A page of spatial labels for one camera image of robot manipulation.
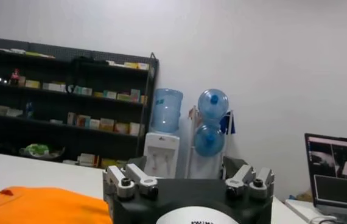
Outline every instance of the laptop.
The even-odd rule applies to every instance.
[[[347,139],[305,134],[314,206],[347,223]]]

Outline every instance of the orange shirt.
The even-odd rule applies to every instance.
[[[108,205],[58,188],[9,187],[0,192],[0,224],[113,224]]]

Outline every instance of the water bottle cap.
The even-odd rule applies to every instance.
[[[218,103],[218,96],[217,95],[212,95],[210,99],[210,103],[215,105]]]
[[[206,137],[207,145],[213,144],[215,140],[216,140],[216,138],[214,137],[214,135],[207,135],[207,137]]]

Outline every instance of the white table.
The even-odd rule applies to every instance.
[[[0,190],[10,186],[59,187],[94,198],[103,196],[99,169],[0,155]],[[305,222],[274,198],[272,224],[290,223]]]
[[[313,203],[306,201],[286,200],[286,206],[289,207],[295,214],[300,216],[306,223],[316,217],[324,216],[314,207]],[[314,223],[318,223],[324,218],[315,219]]]

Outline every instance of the wall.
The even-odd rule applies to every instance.
[[[345,0],[0,0],[0,38],[161,60],[159,87],[188,110],[207,88],[236,115],[229,154],[276,173],[276,195],[309,187],[305,132],[347,137]]]

